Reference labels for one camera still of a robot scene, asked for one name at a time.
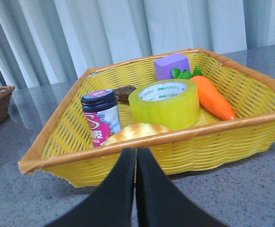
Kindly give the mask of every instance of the yellow wicker basket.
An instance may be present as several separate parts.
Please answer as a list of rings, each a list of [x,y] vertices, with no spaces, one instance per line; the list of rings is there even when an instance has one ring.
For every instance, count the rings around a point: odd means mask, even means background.
[[[166,174],[206,170],[267,150],[275,142],[275,79],[204,49],[177,53],[201,67],[230,102],[238,118],[222,121],[205,109],[192,127],[92,148],[80,98],[104,88],[156,81],[153,61],[169,54],[88,69],[73,85],[19,161],[23,174],[50,171],[75,187],[98,185],[125,147],[150,147]],[[122,126],[133,123],[130,106],[119,104]]]

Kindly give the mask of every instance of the orange carrot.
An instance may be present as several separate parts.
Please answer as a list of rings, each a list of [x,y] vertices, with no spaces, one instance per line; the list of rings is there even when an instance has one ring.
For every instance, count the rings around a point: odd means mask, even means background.
[[[190,80],[196,82],[200,104],[222,118],[223,120],[235,119],[235,112],[228,101],[219,93],[214,84],[204,76],[193,76]]]

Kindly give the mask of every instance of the dark blue jar lid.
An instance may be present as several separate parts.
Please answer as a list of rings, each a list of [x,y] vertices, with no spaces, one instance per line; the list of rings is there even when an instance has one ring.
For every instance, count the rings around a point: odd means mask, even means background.
[[[114,90],[104,89],[87,93],[80,99],[80,102],[83,111],[94,113],[115,106],[117,98]]]

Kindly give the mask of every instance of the jar label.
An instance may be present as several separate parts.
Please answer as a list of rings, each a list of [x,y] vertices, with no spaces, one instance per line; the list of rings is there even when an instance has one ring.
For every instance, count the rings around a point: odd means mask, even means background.
[[[118,106],[97,113],[84,113],[91,129],[94,147],[100,147],[113,134],[121,130]]]

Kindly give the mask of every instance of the green carrot leaves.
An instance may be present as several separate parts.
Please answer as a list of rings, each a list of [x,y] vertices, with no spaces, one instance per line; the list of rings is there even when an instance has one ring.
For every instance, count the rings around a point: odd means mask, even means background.
[[[193,72],[193,76],[202,76],[202,71],[200,70],[199,66],[195,66],[194,72]]]
[[[195,66],[193,74],[189,70],[181,71],[178,68],[172,69],[172,76],[175,79],[191,79],[193,76],[201,76],[202,71],[200,70],[199,66]]]

